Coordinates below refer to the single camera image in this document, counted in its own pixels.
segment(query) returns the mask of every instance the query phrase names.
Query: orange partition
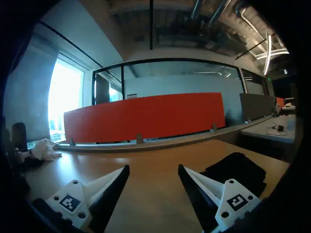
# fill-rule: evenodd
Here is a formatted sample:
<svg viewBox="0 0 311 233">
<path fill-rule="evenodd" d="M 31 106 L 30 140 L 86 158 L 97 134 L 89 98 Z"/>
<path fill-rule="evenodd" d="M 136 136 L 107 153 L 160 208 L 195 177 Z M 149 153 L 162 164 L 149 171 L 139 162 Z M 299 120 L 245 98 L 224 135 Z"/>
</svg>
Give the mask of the orange partition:
<svg viewBox="0 0 311 233">
<path fill-rule="evenodd" d="M 225 126 L 221 93 L 149 96 L 64 113 L 69 141 L 114 142 L 168 137 Z"/>
<path fill-rule="evenodd" d="M 279 106 L 280 106 L 281 108 L 285 106 L 285 101 L 284 101 L 283 98 L 277 97 L 277 98 L 276 98 L 276 102 L 279 104 Z"/>
</svg>

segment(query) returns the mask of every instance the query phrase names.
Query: black cloth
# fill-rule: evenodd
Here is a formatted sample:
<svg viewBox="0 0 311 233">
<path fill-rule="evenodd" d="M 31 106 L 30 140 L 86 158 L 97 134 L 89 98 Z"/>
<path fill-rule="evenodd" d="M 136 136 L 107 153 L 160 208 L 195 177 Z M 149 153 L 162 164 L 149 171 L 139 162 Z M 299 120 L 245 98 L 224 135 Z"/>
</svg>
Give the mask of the black cloth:
<svg viewBox="0 0 311 233">
<path fill-rule="evenodd" d="M 257 197 L 267 185 L 263 182 L 266 177 L 265 170 L 239 152 L 228 155 L 200 174 L 221 183 L 225 183 L 228 179 L 235 179 Z"/>
</svg>

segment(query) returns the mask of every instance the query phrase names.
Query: white desk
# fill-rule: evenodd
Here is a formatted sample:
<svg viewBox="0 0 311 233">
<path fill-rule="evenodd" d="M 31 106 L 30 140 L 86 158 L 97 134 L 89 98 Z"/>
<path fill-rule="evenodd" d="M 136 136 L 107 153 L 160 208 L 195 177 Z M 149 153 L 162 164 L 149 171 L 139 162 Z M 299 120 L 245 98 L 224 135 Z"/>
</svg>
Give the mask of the white desk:
<svg viewBox="0 0 311 233">
<path fill-rule="evenodd" d="M 268 197 L 289 164 L 218 140 L 133 153 L 62 152 L 61 158 L 27 171 L 29 200 L 44 200 L 73 179 L 90 182 L 124 164 L 130 175 L 105 233 L 202 232 L 189 197 L 178 176 L 178 165 L 204 171 L 233 152 L 241 152 L 266 171 L 260 198 Z"/>
<path fill-rule="evenodd" d="M 295 106 L 283 107 L 282 110 L 296 110 Z"/>
<path fill-rule="evenodd" d="M 241 130 L 241 133 L 252 137 L 260 137 L 283 143 L 293 143 L 295 139 L 295 121 L 296 121 L 295 115 L 288 115 L 288 116 L 282 115 L 279 117 L 270 118 L 262 123 L 243 129 Z M 277 125 L 284 126 L 284 131 L 278 132 L 277 129 L 269 129 L 268 127 L 274 126 L 275 125 L 274 123 L 276 123 Z"/>
</svg>

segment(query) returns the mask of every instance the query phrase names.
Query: bright window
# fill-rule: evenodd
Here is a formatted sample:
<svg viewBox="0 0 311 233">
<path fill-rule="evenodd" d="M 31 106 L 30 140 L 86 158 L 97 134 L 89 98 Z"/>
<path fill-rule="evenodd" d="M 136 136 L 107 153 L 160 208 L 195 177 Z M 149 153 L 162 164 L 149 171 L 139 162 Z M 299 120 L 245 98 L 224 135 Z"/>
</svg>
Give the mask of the bright window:
<svg viewBox="0 0 311 233">
<path fill-rule="evenodd" d="M 122 100 L 121 92 L 111 88 L 110 84 L 109 84 L 109 97 L 110 97 L 110 102 Z"/>
<path fill-rule="evenodd" d="M 51 140 L 64 141 L 64 112 L 82 107 L 84 72 L 57 59 L 49 91 L 49 128 Z"/>
</svg>

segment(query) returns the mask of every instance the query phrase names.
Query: white tissue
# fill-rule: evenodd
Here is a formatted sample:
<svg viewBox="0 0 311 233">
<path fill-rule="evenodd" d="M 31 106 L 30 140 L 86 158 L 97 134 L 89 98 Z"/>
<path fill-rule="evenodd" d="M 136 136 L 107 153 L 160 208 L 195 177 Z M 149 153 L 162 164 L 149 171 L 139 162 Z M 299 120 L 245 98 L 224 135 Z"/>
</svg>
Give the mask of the white tissue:
<svg viewBox="0 0 311 233">
<path fill-rule="evenodd" d="M 56 144 L 50 140 L 42 139 L 38 141 L 32 150 L 32 154 L 39 160 L 53 160 L 55 157 L 60 157 L 61 153 L 56 153 L 52 147 Z"/>
</svg>

